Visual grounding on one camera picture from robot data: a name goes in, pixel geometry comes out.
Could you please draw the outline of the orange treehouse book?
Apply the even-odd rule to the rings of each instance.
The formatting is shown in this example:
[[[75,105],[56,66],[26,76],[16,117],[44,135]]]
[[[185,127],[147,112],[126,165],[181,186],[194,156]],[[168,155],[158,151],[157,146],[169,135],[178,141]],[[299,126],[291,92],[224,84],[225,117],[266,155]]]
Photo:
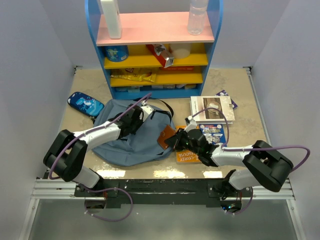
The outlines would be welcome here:
[[[201,164],[198,156],[189,150],[175,151],[175,154],[178,164]]]

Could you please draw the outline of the blue cartoon cover book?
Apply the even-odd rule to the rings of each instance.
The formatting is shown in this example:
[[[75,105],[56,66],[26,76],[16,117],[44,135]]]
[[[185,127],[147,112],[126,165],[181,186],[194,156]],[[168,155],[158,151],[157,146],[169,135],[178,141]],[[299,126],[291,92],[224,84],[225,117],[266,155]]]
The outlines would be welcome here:
[[[226,142],[224,128],[221,124],[200,124],[199,129],[209,144],[222,145]]]

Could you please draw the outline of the brown leather wallet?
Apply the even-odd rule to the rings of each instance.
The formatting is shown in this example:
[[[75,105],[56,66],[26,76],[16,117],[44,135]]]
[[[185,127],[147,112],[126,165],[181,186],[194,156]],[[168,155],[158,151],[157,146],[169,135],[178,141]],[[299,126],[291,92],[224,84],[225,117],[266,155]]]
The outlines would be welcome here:
[[[175,134],[176,134],[176,131],[170,125],[167,125],[164,128],[164,130],[160,133],[160,135],[157,139],[157,143],[160,145],[160,147],[163,150],[166,150],[166,149],[168,149],[169,145],[167,143],[165,143],[165,140],[171,138]]]

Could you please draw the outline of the blue-grey fabric backpack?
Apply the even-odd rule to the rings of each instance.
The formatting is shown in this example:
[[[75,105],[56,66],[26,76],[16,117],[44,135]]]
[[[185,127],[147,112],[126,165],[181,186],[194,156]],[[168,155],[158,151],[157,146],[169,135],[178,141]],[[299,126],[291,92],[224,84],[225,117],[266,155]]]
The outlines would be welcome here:
[[[172,149],[163,150],[157,142],[160,133],[167,125],[175,129],[174,110],[165,101],[166,109],[152,106],[154,112],[139,127],[135,134],[119,136],[117,140],[103,143],[92,151],[107,163],[121,167],[162,160],[170,155]]]

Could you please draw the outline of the white coffee cover book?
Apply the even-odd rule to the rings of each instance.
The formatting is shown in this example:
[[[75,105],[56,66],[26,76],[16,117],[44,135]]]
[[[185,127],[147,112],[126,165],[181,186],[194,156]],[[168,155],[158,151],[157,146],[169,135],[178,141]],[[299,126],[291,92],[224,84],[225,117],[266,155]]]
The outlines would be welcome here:
[[[229,96],[191,96],[191,115],[198,124],[233,124],[234,109]]]

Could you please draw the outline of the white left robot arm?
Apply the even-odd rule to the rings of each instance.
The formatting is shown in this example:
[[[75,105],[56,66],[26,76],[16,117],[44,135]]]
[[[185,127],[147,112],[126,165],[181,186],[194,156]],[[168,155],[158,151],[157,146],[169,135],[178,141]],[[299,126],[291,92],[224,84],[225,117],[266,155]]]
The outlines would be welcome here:
[[[62,130],[43,159],[50,169],[48,177],[53,180],[55,173],[65,182],[81,184],[92,196],[99,196],[104,190],[102,177],[84,166],[86,153],[104,143],[135,134],[153,111],[149,105],[130,104],[124,112],[96,127],[78,132]]]

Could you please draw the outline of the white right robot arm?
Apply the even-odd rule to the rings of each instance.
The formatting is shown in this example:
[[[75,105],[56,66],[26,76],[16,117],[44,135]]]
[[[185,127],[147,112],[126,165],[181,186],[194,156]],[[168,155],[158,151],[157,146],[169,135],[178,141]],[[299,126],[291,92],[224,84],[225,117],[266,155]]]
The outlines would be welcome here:
[[[279,192],[292,172],[293,163],[263,140],[241,149],[209,143],[200,129],[185,131],[180,128],[164,143],[176,151],[188,150],[208,167],[238,166],[214,185],[215,192],[233,197],[240,190],[263,186]]]

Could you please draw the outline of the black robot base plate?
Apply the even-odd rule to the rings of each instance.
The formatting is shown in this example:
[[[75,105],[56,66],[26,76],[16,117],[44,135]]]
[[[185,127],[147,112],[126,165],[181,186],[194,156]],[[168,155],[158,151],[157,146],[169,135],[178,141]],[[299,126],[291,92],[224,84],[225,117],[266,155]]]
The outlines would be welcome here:
[[[235,203],[240,207],[240,199],[250,197],[248,187],[243,190],[216,190],[223,180],[221,178],[176,178],[176,179],[105,179],[99,190],[109,188],[106,192],[91,192],[77,186],[74,195],[82,197],[89,206],[94,201],[107,209],[119,209],[129,205],[130,198],[135,205],[203,205],[219,208]]]

